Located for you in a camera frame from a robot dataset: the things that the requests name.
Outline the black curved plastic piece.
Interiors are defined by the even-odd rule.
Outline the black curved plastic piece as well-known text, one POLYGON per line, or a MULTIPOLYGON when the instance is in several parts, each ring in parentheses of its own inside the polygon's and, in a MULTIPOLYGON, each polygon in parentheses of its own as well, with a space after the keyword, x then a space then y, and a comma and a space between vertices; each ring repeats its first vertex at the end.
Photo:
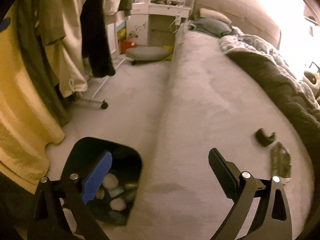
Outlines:
POLYGON ((271 145, 272 143, 274 143, 274 141, 276 139, 276 133, 273 132, 273 133, 271 133, 271 135, 267 136, 265 134, 264 130, 262 128, 260 128, 255 132, 255 138, 261 146, 267 147, 267 146, 271 145))

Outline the black trash bin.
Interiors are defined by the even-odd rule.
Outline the black trash bin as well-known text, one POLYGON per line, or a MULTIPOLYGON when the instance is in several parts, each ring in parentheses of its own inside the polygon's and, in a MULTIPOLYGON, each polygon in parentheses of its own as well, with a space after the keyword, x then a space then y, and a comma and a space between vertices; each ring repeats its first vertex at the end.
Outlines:
POLYGON ((134 205, 143 162, 133 148, 84 137, 73 146, 61 177, 76 173, 83 202, 103 223, 125 226, 134 205))

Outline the grey bed with mattress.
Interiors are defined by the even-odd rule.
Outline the grey bed with mattress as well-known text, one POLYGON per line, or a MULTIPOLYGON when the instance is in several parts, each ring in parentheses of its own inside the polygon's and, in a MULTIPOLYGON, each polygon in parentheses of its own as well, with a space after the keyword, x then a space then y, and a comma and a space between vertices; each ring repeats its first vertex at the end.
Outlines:
POLYGON ((284 187, 298 239, 319 206, 314 162, 291 122, 215 37, 181 28, 171 62, 154 152, 144 160, 128 239, 209 239, 232 201, 208 163, 223 157, 259 178, 271 174, 270 154, 254 132, 263 128, 291 154, 284 187))

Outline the rolling clothes rack base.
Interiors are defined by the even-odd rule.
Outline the rolling clothes rack base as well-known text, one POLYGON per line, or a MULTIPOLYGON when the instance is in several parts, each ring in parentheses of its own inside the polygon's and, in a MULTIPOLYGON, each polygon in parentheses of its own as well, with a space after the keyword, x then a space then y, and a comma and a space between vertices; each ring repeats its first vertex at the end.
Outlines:
MULTIPOLYGON (((115 57, 114 60, 118 63, 115 66, 115 70, 118 70, 118 68, 123 65, 125 62, 129 62, 132 66, 136 64, 136 60, 129 58, 129 57, 115 57)), ((84 103, 92 103, 92 104, 98 104, 101 109, 107 109, 108 108, 108 103, 107 101, 104 100, 97 100, 96 97, 99 94, 99 92, 105 87, 107 84, 108 80, 112 78, 113 76, 106 76, 103 78, 97 78, 97 77, 90 77, 89 80, 95 80, 99 81, 101 80, 99 87, 94 91, 94 93, 89 97, 86 98, 84 97, 80 92, 74 93, 72 96, 69 97, 69 101, 71 103, 78 103, 78 102, 84 102, 84 103)))

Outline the yellow hanging garment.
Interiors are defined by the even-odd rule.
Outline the yellow hanging garment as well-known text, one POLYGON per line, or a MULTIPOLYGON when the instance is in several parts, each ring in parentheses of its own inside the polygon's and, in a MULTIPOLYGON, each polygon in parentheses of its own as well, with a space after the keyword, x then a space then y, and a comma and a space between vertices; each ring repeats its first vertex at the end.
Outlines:
POLYGON ((49 143, 65 134, 40 98, 25 67, 17 34, 18 2, 7 12, 10 24, 1 32, 1 173, 35 193, 50 161, 49 143))

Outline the grey fluffy blanket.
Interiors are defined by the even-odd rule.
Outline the grey fluffy blanket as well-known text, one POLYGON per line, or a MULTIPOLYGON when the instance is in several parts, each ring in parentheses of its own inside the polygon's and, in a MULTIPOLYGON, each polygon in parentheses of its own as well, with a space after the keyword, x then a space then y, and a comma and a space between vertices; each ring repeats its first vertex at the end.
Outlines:
POLYGON ((319 107, 311 102, 302 86, 262 55, 233 51, 227 56, 258 83, 291 122, 312 161, 319 161, 319 107))

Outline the hanging cream garment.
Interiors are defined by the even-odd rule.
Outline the hanging cream garment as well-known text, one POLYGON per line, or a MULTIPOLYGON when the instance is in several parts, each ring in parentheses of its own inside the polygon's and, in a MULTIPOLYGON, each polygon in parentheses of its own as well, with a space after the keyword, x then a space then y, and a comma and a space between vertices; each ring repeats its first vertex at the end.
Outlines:
MULTIPOLYGON (((82 57, 80 15, 85 1, 39 0, 39 35, 65 98, 85 92, 93 75, 89 60, 82 57)), ((115 14, 119 5, 120 0, 103 0, 104 17, 115 14)))

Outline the patterned grey white duvet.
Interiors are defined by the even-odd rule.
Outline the patterned grey white duvet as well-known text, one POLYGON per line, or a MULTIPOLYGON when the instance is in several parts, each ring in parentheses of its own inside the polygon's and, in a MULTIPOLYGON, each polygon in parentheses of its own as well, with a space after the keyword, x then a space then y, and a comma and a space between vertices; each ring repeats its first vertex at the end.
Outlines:
POLYGON ((262 56, 274 63, 281 74, 293 78, 302 85, 306 85, 307 91, 312 92, 311 88, 303 81, 303 75, 306 69, 303 70, 301 76, 295 75, 283 57, 281 57, 279 51, 272 44, 259 36, 243 33, 238 27, 232 26, 232 29, 233 32, 231 34, 219 40, 219 46, 225 55, 232 52, 252 52, 262 56))

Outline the grey cushioned stool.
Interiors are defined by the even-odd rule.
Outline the grey cushioned stool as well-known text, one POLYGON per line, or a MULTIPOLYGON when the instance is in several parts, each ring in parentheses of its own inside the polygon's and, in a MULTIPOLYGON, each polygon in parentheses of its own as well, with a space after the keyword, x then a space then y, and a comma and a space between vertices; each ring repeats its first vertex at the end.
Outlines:
POLYGON ((126 57, 132 59, 132 65, 140 61, 162 61, 170 55, 171 52, 162 47, 135 47, 126 50, 126 57))

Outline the red box on floor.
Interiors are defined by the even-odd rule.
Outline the red box on floor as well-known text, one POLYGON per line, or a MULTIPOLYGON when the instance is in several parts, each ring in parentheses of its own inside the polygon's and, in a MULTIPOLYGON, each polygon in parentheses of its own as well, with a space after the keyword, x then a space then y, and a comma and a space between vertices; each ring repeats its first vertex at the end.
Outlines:
POLYGON ((135 42, 131 42, 131 41, 121 41, 120 43, 120 53, 121 54, 125 54, 126 51, 130 48, 136 48, 138 45, 135 42))

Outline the grey blue pillow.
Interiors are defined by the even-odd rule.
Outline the grey blue pillow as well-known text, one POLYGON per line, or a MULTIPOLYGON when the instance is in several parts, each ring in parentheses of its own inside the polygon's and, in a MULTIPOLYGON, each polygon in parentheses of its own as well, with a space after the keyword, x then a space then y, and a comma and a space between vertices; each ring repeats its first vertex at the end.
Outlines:
POLYGON ((217 38, 222 38, 233 32, 228 24, 211 18, 199 18, 192 21, 189 24, 189 30, 202 32, 217 38))

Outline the hanging black garment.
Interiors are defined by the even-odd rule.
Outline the hanging black garment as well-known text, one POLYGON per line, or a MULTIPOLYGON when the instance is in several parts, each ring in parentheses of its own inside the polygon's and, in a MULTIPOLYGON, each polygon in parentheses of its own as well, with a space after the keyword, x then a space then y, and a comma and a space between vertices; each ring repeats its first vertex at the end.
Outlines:
POLYGON ((116 70, 108 44, 103 0, 86 0, 80 15, 82 57, 89 60, 94 77, 114 76, 116 70))

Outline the cream pillow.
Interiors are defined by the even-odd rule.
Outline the cream pillow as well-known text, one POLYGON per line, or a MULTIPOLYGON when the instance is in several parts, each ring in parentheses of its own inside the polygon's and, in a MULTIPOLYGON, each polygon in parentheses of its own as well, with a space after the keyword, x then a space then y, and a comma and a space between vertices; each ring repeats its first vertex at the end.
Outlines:
POLYGON ((220 21, 227 23, 227 24, 232 23, 232 21, 226 15, 224 15, 218 11, 209 10, 206 8, 200 8, 199 12, 200 12, 201 18, 211 18, 214 20, 220 20, 220 21))

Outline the white dressing table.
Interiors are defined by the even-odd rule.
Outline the white dressing table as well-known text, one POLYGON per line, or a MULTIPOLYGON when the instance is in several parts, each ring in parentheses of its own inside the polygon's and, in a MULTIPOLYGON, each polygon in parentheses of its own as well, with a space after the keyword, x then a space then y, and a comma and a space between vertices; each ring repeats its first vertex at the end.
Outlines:
POLYGON ((126 22, 127 40, 146 47, 173 46, 189 14, 185 0, 135 0, 126 22))

